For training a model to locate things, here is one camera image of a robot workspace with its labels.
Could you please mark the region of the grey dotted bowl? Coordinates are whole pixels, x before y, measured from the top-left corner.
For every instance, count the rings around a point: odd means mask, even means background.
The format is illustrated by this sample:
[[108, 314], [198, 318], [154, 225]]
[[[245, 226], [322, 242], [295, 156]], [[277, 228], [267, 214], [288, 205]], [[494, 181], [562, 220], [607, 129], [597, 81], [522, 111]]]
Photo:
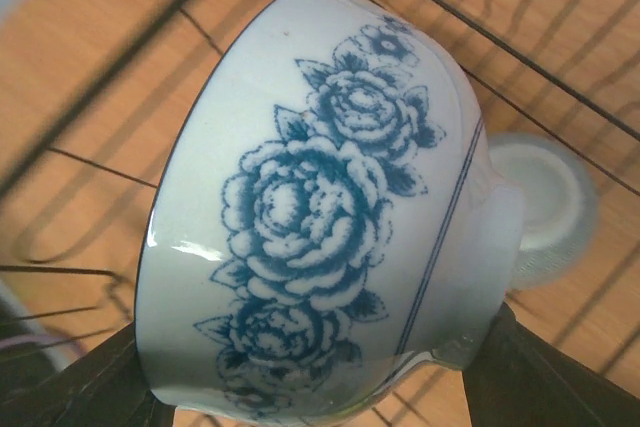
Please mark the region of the grey dotted bowl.
[[598, 195], [580, 159], [563, 145], [529, 133], [489, 137], [493, 167], [525, 196], [524, 232], [510, 287], [554, 282], [580, 261], [598, 220]]

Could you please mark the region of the blue floral white bowl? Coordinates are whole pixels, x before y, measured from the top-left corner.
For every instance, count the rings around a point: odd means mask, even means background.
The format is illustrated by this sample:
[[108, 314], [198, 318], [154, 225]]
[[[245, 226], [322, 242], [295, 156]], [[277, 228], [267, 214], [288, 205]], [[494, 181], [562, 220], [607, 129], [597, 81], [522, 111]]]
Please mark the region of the blue floral white bowl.
[[339, 423], [421, 364], [472, 362], [523, 224], [441, 46], [367, 0], [274, 0], [162, 175], [135, 299], [145, 377], [182, 409]]

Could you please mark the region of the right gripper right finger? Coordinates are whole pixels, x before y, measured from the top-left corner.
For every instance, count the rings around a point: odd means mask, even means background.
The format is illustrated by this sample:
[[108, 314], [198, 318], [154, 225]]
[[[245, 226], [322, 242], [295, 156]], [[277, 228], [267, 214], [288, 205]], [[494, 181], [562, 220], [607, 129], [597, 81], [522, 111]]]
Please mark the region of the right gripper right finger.
[[506, 304], [462, 377], [473, 427], [639, 424], [637, 397], [521, 325]]

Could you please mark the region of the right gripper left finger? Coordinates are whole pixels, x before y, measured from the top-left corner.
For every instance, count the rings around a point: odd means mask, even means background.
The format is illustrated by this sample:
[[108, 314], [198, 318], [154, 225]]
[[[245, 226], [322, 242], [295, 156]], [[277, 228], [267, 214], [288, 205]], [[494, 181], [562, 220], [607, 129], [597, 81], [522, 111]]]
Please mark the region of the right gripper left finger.
[[3, 426], [171, 426], [146, 381], [129, 324], [61, 373], [1, 402]]

